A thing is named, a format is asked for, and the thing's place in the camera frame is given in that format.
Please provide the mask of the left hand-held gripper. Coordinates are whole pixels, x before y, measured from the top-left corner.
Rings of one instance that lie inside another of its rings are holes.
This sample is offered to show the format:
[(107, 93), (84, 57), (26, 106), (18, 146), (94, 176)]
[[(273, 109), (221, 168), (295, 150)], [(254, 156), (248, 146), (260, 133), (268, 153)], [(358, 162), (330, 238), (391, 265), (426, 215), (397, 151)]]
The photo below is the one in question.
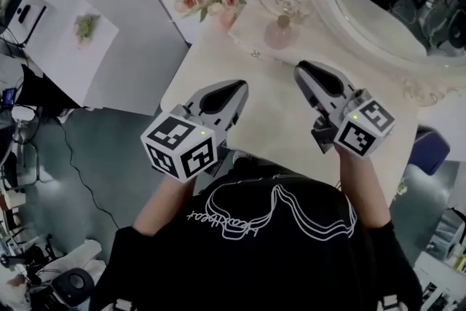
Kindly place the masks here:
[(151, 166), (182, 183), (202, 172), (214, 176), (228, 154), (227, 133), (247, 99), (246, 81), (226, 80), (161, 112), (141, 135)]

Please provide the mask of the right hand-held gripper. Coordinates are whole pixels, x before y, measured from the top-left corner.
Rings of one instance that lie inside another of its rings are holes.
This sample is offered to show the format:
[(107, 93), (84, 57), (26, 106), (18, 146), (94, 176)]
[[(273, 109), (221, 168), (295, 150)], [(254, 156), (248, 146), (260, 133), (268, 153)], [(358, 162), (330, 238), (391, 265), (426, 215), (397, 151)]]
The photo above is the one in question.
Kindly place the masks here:
[(355, 156), (369, 157), (390, 134), (395, 118), (366, 89), (355, 88), (340, 71), (302, 60), (294, 79), (320, 116), (311, 134), (322, 153), (338, 145)]

